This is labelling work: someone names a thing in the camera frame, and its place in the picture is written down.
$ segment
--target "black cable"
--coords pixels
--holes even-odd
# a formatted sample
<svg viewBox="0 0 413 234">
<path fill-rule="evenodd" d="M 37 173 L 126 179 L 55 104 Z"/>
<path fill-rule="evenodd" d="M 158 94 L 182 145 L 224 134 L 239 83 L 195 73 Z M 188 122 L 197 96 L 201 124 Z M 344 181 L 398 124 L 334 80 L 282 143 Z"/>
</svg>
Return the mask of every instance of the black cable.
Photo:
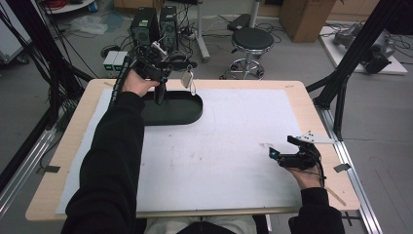
<svg viewBox="0 0 413 234">
<path fill-rule="evenodd" d="M 46 154 L 49 153 L 59 142 L 60 140 L 63 138 L 63 134 L 60 136 L 60 138 L 52 145 L 52 147 L 48 148 L 48 150 L 46 150 L 42 156 L 40 157 L 39 160 L 39 166 L 41 169 L 45 170 L 46 167 L 43 166 L 43 159 L 45 158 Z"/>
</svg>

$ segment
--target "white paper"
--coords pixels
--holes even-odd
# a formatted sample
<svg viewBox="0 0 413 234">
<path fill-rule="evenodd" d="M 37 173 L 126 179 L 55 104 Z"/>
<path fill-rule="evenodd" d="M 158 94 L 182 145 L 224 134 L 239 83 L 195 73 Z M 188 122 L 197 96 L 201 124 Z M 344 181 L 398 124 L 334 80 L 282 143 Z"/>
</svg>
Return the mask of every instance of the white paper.
<svg viewBox="0 0 413 234">
<path fill-rule="evenodd" d="M 110 90 L 103 92 L 88 126 L 58 214 L 64 214 L 79 186 L 81 162 L 110 94 Z M 219 89 L 197 90 L 197 94 L 204 102 L 197 122 L 145 128 L 137 211 L 299 207 L 295 179 L 269 158 L 269 146 L 281 153 L 298 151 L 286 141 L 288 135 L 301 136 L 286 93 Z"/>
</svg>

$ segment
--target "electronic equipment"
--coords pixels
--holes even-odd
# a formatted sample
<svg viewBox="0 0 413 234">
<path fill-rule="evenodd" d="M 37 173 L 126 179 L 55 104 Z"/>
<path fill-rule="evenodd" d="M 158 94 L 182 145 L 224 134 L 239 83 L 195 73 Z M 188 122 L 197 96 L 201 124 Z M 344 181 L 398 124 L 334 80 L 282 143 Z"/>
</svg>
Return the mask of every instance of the electronic equipment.
<svg viewBox="0 0 413 234">
<path fill-rule="evenodd" d="M 230 23 L 228 23 L 227 29 L 231 31 L 237 31 L 238 29 L 241 29 L 243 27 L 248 27 L 250 19 L 250 14 L 242 14 L 236 19 L 232 20 Z"/>
<path fill-rule="evenodd" d="M 344 45 L 346 49 L 349 49 L 361 31 L 361 28 L 362 24 L 355 23 L 349 29 L 337 32 L 334 36 L 333 44 Z M 368 73 L 376 74 L 392 63 L 388 58 L 394 52 L 394 40 L 386 38 L 385 33 L 382 32 L 373 46 L 363 55 L 360 64 Z"/>
<path fill-rule="evenodd" d="M 118 52 L 110 51 L 107 54 L 106 59 L 103 62 L 103 67 L 107 72 L 107 77 L 109 77 L 109 78 L 114 77 L 115 68 L 113 67 L 113 62 L 115 61 L 115 58 L 116 58 L 117 55 L 118 55 Z"/>
<path fill-rule="evenodd" d="M 128 52 L 110 51 L 103 62 L 108 78 L 116 78 L 122 70 L 125 57 Z"/>
<path fill-rule="evenodd" d="M 155 8 L 138 8 L 131 22 L 130 34 L 135 46 L 150 46 L 160 39 Z"/>
<path fill-rule="evenodd" d="M 161 8 L 159 26 L 161 28 L 162 49 L 164 49 L 168 53 L 178 51 L 178 33 L 175 6 L 164 6 Z"/>
</svg>

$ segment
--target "wooden table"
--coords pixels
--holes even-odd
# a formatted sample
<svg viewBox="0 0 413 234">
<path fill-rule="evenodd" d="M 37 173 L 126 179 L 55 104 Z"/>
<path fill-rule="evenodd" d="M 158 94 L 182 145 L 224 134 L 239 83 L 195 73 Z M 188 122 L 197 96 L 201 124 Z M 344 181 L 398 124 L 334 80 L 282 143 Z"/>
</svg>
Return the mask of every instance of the wooden table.
<svg viewBox="0 0 413 234">
<path fill-rule="evenodd" d="M 110 89 L 114 83 L 115 80 L 108 79 L 96 79 L 89 83 L 50 164 L 60 166 L 60 170 L 56 174 L 46 173 L 44 175 L 26 212 L 28 220 L 65 219 L 64 214 L 56 214 L 55 211 L 71 162 L 81 144 L 83 134 L 94 114 L 102 91 Z M 169 80 L 167 84 L 169 89 L 181 89 L 182 87 L 180 80 Z M 301 132 L 306 133 L 311 130 L 313 133 L 327 137 L 326 130 L 313 106 L 312 100 L 304 85 L 299 81 L 196 80 L 196 86 L 197 89 L 284 90 Z M 330 205 L 340 211 L 358 210 L 359 201 L 347 174 L 345 172 L 336 173 L 333 170 L 333 167 L 341 164 L 334 146 L 317 144 L 317 148 L 322 155 L 325 176 L 328 178 L 326 188 Z M 257 209 L 248 212 L 252 214 L 270 214 L 279 213 L 280 211 Z"/>
</svg>

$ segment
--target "black stool seat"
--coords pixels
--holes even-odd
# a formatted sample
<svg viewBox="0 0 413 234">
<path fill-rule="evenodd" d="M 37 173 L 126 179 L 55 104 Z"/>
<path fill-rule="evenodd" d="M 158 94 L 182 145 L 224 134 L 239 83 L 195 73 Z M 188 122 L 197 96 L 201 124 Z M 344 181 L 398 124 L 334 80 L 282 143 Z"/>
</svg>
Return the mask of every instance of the black stool seat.
<svg viewBox="0 0 413 234">
<path fill-rule="evenodd" d="M 234 46 L 245 50 L 269 50 L 274 44 L 274 38 L 269 32 L 249 27 L 235 31 L 232 40 Z"/>
</svg>

